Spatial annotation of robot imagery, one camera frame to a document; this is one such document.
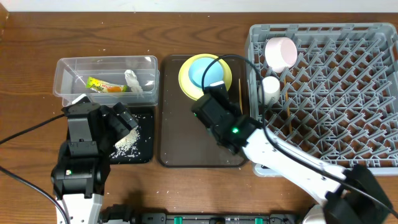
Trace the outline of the rice pile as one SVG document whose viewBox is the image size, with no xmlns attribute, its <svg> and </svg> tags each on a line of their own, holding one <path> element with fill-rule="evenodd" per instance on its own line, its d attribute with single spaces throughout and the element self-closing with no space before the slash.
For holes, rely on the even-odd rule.
<svg viewBox="0 0 398 224">
<path fill-rule="evenodd" d="M 130 133 L 115 144 L 116 150 L 111 154 L 112 159 L 127 159 L 130 161 L 141 153 L 138 150 L 138 141 L 141 139 L 141 127 L 138 124 Z"/>
</svg>

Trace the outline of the yellow green snack wrapper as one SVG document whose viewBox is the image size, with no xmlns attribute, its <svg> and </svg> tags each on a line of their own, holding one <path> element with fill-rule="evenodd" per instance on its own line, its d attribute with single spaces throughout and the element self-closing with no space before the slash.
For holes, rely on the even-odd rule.
<svg viewBox="0 0 398 224">
<path fill-rule="evenodd" d="M 127 91 L 127 85 L 113 84 L 93 77 L 87 79 L 85 87 L 97 93 L 120 93 Z"/>
</svg>

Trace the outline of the yellow plate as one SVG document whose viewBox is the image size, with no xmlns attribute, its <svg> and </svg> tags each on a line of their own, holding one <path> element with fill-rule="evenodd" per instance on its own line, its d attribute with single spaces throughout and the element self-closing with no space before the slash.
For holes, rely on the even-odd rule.
<svg viewBox="0 0 398 224">
<path fill-rule="evenodd" d="M 191 66 L 191 64 L 199 58 L 204 58 L 204 57 L 208 57 L 208 58 L 212 58 L 213 60 L 218 58 L 218 56 L 212 55 L 212 54 L 199 54 L 199 55 L 194 55 L 192 57 L 190 57 L 187 61 L 185 61 L 183 63 L 183 65 L 180 68 L 180 71 L 178 73 L 178 82 L 179 85 L 182 89 L 182 91 L 191 99 L 193 100 L 197 100 L 200 97 L 203 96 L 203 91 L 202 88 L 199 88 L 197 86 L 195 86 L 189 79 L 188 76 L 188 71 L 189 68 Z M 224 61 L 224 60 L 219 60 L 218 61 L 221 66 L 223 67 L 223 80 L 225 85 L 226 85 L 226 89 L 229 90 L 229 88 L 231 87 L 232 84 L 232 73 L 231 73 L 231 69 L 229 67 L 229 65 Z"/>
</svg>

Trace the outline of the pale green cup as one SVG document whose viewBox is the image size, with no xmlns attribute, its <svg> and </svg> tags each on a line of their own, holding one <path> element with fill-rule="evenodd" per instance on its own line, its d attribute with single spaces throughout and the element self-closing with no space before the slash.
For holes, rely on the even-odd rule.
<svg viewBox="0 0 398 224">
<path fill-rule="evenodd" d="M 273 76 L 263 78 L 257 95 L 260 104 L 264 103 L 266 106 L 269 106 L 276 103 L 280 97 L 280 82 L 278 78 Z"/>
</svg>

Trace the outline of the white tissue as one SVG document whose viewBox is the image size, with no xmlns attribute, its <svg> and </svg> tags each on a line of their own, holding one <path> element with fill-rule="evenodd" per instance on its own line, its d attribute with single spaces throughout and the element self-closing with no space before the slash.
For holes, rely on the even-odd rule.
<svg viewBox="0 0 398 224">
<path fill-rule="evenodd" d="M 126 70 L 124 72 L 125 80 L 127 83 L 127 86 L 130 89 L 131 93 L 142 95 L 143 94 L 143 89 L 140 86 L 136 74 L 132 70 Z"/>
</svg>

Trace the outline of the white bowl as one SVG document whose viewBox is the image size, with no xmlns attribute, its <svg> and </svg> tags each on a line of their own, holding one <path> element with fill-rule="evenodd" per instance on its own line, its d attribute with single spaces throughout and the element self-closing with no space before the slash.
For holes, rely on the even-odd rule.
<svg viewBox="0 0 398 224">
<path fill-rule="evenodd" d="M 298 59 L 296 45 L 288 37 L 269 39 L 264 48 L 264 54 L 268 67 L 276 73 L 293 67 Z"/>
</svg>

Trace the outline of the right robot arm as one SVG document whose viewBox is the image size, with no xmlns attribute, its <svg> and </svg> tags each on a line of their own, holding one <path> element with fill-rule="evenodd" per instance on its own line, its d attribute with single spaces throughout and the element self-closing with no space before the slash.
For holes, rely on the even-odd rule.
<svg viewBox="0 0 398 224">
<path fill-rule="evenodd" d="M 192 113 L 219 145 L 243 151 L 250 161 L 276 171 L 308 193 L 317 205 L 303 223 L 384 223 L 388 215 L 397 215 L 367 167 L 346 169 L 323 162 L 243 115 L 223 95 L 203 95 L 194 102 Z"/>
</svg>

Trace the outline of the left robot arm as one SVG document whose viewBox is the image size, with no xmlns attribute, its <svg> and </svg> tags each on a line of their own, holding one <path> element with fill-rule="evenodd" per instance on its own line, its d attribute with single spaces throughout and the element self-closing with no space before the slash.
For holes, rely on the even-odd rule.
<svg viewBox="0 0 398 224">
<path fill-rule="evenodd" d="M 137 121 L 122 103 L 109 107 L 81 95 L 62 108 L 67 138 L 51 172 L 58 223 L 97 223 L 111 171 L 110 155 Z"/>
</svg>

